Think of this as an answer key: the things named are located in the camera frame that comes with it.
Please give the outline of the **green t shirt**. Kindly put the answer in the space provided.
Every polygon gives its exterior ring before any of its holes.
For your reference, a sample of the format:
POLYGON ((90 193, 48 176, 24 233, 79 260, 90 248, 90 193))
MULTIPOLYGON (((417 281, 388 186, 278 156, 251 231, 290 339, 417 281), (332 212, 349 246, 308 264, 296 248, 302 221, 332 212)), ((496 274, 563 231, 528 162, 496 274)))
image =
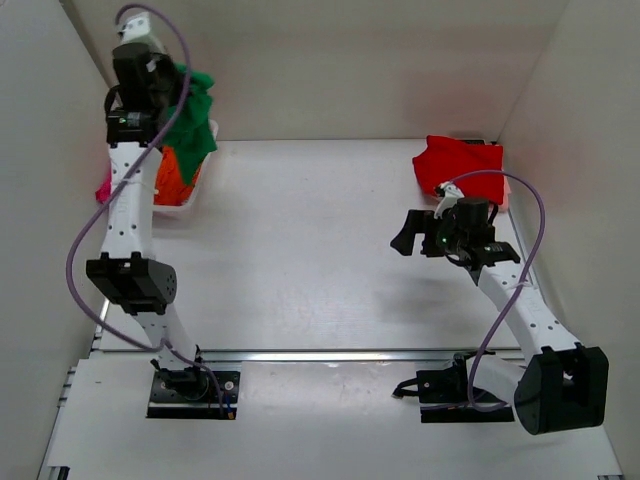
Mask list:
POLYGON ((185 104, 161 145, 175 154, 178 171, 184 184, 190 184, 205 157, 217 150, 209 123, 213 98, 209 90, 214 79, 203 72, 192 71, 185 104))

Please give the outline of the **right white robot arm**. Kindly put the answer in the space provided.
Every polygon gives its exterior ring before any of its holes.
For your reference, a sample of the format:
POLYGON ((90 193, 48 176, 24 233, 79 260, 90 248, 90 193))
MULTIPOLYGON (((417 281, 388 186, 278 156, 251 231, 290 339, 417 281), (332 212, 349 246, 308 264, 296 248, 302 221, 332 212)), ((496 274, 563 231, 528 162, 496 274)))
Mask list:
POLYGON ((597 427, 605 416, 608 359, 569 332, 527 282, 516 250, 495 236, 496 213, 488 200, 473 197, 445 201, 436 211, 411 210, 390 245, 409 256, 421 236, 423 256, 466 270, 516 339, 522 364, 483 342, 444 367, 417 371, 393 395, 418 398, 424 423, 517 420, 532 435, 597 427))

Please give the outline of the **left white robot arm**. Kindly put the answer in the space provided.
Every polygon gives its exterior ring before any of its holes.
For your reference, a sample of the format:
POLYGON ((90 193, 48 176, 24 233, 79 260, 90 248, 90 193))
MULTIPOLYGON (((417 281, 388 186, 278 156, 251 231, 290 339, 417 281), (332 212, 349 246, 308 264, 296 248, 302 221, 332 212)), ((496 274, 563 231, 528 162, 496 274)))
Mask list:
POLYGON ((100 256, 86 263, 89 279, 133 318, 158 353, 154 368, 174 375, 188 398, 208 389, 209 373, 194 363, 198 348, 179 320, 177 274, 157 260, 152 239, 154 186, 162 156, 156 138, 180 98, 183 75, 170 57, 142 41, 116 47, 117 85, 105 99, 111 173, 107 232, 100 256))

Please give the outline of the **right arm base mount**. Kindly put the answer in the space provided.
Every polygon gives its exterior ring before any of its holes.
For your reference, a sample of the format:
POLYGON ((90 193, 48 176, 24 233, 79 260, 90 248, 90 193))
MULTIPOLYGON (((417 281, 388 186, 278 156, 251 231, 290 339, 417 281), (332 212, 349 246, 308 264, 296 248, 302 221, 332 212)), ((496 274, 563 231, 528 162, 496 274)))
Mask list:
POLYGON ((475 401, 488 411, 479 411, 468 400, 467 361, 474 352, 456 353, 443 367, 417 370, 413 378, 400 382, 392 392, 395 399, 415 398, 423 424, 512 423, 509 405, 475 387, 475 401))

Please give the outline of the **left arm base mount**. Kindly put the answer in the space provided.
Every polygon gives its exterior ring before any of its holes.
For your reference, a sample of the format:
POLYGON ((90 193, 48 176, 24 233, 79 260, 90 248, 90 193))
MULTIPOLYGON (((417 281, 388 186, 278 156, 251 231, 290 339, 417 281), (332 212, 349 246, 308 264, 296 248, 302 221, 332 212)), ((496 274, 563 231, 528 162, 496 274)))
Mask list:
POLYGON ((161 368, 152 360, 154 376, 150 388, 146 417, 172 420, 222 420, 237 418, 241 371, 224 367, 214 370, 220 390, 202 369, 189 366, 183 370, 161 368))

